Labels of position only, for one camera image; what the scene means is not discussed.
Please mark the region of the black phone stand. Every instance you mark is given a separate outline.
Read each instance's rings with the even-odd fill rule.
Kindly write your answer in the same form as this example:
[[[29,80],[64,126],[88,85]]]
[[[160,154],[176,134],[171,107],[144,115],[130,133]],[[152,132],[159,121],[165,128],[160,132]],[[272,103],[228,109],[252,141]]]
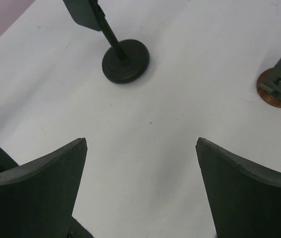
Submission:
[[[109,26],[97,0],[64,0],[74,22],[80,26],[102,32],[110,44],[102,60],[105,77],[115,84],[127,84],[141,77],[147,70],[150,54],[140,41],[119,41]]]

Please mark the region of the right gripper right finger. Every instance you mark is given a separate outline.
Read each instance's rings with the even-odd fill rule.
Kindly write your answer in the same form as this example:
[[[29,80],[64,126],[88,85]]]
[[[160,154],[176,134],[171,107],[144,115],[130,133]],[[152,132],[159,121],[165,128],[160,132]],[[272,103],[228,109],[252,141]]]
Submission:
[[[281,173],[202,137],[196,152],[217,237],[281,238]]]

